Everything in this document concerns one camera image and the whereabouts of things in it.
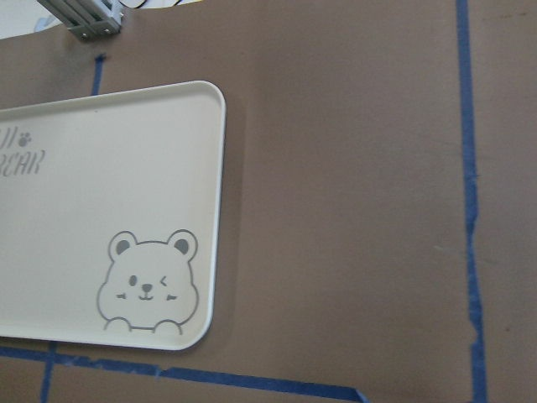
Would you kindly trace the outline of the cream bear serving tray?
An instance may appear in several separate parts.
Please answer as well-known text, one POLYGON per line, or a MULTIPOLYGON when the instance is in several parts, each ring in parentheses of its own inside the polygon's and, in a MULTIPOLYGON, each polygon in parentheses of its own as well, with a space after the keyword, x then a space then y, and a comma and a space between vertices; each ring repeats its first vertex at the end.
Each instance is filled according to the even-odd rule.
POLYGON ((225 126, 225 98, 207 81, 2 110, 1 334, 200 341, 225 126))

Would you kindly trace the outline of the aluminium profile post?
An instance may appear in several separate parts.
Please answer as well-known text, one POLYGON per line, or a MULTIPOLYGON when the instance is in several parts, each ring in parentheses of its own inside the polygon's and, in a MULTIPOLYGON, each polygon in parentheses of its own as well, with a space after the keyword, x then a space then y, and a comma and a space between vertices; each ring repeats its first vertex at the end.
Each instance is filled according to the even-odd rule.
POLYGON ((116 0, 38 0, 78 39, 119 34, 123 5, 116 0))

